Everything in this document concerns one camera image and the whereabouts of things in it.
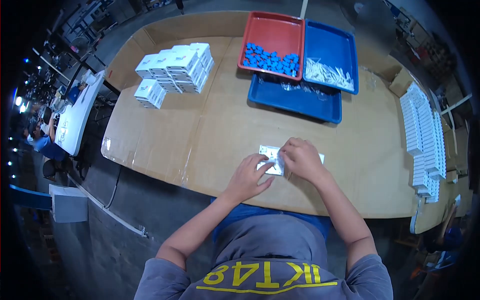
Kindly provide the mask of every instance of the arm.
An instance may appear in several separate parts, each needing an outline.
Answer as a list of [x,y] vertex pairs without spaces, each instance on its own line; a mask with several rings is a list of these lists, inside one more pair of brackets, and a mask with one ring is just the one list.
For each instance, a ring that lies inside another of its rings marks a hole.
[[268,157],[252,154],[246,157],[233,174],[227,189],[206,209],[175,231],[160,246],[156,258],[168,260],[183,270],[187,257],[197,250],[212,230],[241,202],[266,190],[273,177],[258,185],[258,180],[272,167],[272,163],[256,170],[257,164]]
[[323,166],[310,141],[290,138],[280,149],[288,169],[315,186],[333,226],[347,247],[347,270],[367,254],[377,254],[372,233],[357,209]]
[[52,141],[52,143],[55,142],[55,119],[53,118],[53,116],[54,114],[52,114],[52,116],[50,117],[50,121],[48,122],[48,125],[50,126],[50,132],[48,133],[48,135],[50,136],[50,140]]

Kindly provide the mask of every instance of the blue cloth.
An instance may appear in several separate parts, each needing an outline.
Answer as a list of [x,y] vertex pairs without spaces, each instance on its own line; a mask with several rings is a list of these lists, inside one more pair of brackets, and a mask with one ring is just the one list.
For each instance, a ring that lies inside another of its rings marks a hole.
[[52,143],[50,137],[46,134],[34,141],[34,146],[41,154],[50,159],[62,161],[65,158],[65,150],[57,144]]
[[[216,198],[212,197],[210,199],[210,203],[213,202]],[[298,214],[283,210],[271,209],[271,208],[264,208],[258,207],[248,204],[240,203],[237,207],[235,207],[228,216],[223,219],[220,224],[212,232],[213,242],[215,243],[218,234],[228,225],[246,219],[251,216],[262,216],[262,215],[280,215],[285,214],[289,216],[294,216],[303,220],[307,223],[312,224],[315,226],[321,234],[324,236],[325,242],[327,241],[328,231],[330,226],[332,225],[332,221],[330,217],[327,216],[312,216],[312,215],[305,215],[305,214]]]

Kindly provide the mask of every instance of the hand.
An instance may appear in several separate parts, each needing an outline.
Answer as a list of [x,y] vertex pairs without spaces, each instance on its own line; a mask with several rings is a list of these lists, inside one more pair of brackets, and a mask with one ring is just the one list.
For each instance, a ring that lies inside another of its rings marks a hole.
[[223,192],[226,199],[238,205],[265,191],[272,184],[273,176],[264,183],[258,184],[258,180],[274,165],[274,163],[264,164],[257,170],[257,165],[262,160],[268,160],[268,157],[257,153],[247,156],[240,163],[235,173],[233,173],[227,188]]
[[317,148],[309,140],[291,137],[278,153],[291,172],[312,184],[328,172],[318,156]]

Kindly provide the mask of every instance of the factory floor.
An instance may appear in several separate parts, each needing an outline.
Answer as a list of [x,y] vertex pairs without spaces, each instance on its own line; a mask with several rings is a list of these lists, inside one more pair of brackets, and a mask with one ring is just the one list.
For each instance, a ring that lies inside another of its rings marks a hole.
[[[300,1],[284,0],[188,0],[185,13],[216,10],[263,10],[290,15],[300,14]],[[96,54],[109,64],[123,43],[143,25],[159,19],[180,15],[174,2],[166,7],[134,17],[107,33]],[[351,30],[336,1],[309,3],[306,18]],[[95,58],[88,62],[101,70]],[[112,97],[105,88],[101,94]],[[92,110],[90,120],[108,116],[102,108]],[[126,120],[135,126],[135,120]],[[116,182],[118,186],[111,211],[134,227],[145,227],[149,238],[143,238],[109,217],[89,202],[89,220],[82,223],[54,223],[53,230],[61,254],[66,276],[78,299],[133,299],[143,272],[144,263],[154,257],[161,243],[182,224],[207,207],[208,195],[192,192],[107,160],[100,153],[100,145],[108,118],[99,124],[90,121],[84,135],[88,166],[82,186],[103,204],[109,203]],[[48,189],[41,178],[39,189]],[[406,297],[408,279],[415,263],[413,249],[393,242],[398,237],[396,228],[401,220],[368,220],[379,255],[390,273],[396,299]],[[346,249],[332,228],[326,241],[329,271],[339,278],[345,276]],[[201,279],[210,271],[212,242],[205,243],[188,259],[187,269],[192,281]]]

